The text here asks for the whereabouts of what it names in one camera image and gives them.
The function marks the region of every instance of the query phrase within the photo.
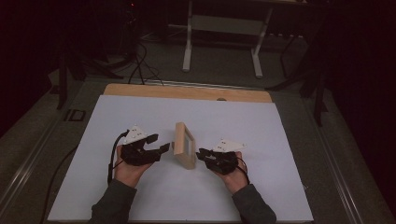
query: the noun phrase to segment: sleeve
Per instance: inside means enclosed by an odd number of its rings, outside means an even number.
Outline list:
[[[92,207],[92,218],[88,223],[127,223],[136,192],[136,189],[113,179],[103,197]]]
[[[265,203],[254,185],[250,184],[233,195],[233,203],[238,209],[243,223],[270,224],[276,223],[276,214]]]

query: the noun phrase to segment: white plastic mount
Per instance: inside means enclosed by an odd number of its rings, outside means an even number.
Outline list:
[[[143,132],[143,130],[141,128],[134,125],[134,127],[132,127],[132,129],[126,135],[123,144],[124,145],[131,144],[133,142],[142,140],[147,137],[148,137],[148,135],[145,132]]]
[[[233,142],[227,139],[221,139],[217,146],[213,147],[213,151],[217,152],[229,152],[229,151],[236,151],[247,147],[246,144],[241,144],[237,142]]]

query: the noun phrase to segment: dark background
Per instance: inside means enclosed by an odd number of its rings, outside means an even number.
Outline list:
[[[0,136],[50,89],[47,75],[58,68],[65,40],[101,60],[106,60],[108,53],[131,51],[131,43],[120,45],[124,23],[130,19],[124,4],[121,0],[0,3]],[[139,4],[136,2],[140,18],[159,35],[166,34],[168,22],[186,22],[187,1]],[[340,1],[335,5],[315,40],[309,41],[315,41],[326,60],[326,87],[396,216],[396,7],[390,0]],[[294,8],[297,12],[293,14],[285,8],[278,10],[277,19],[270,23],[269,31],[274,34],[293,30],[295,24],[288,21],[293,21],[290,16],[300,13],[299,9]]]

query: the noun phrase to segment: person's left hand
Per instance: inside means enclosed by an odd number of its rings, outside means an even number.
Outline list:
[[[121,155],[122,146],[117,146],[117,161],[115,165],[117,165],[115,170],[115,179],[119,180],[123,184],[135,188],[137,183],[139,182],[140,177],[142,174],[153,164],[145,164],[141,166],[133,166],[129,165],[125,161],[122,161]]]

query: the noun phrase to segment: hand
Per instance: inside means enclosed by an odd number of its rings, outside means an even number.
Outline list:
[[[245,172],[247,171],[246,165],[241,161],[242,160],[242,153],[240,151],[235,152],[236,157],[239,158],[238,166],[242,168]],[[247,178],[245,177],[244,173],[239,169],[235,169],[232,173],[227,175],[222,175],[218,172],[213,172],[218,175],[225,184],[225,187],[231,192],[231,194],[235,194],[238,190],[244,188],[247,184]]]
[[[115,178],[122,182],[123,184],[135,188],[137,183],[139,182],[140,177],[142,174],[153,164],[145,164],[141,166],[133,166],[129,165],[128,163],[122,161],[121,155],[122,146],[117,146],[117,167],[114,168],[115,170]]]

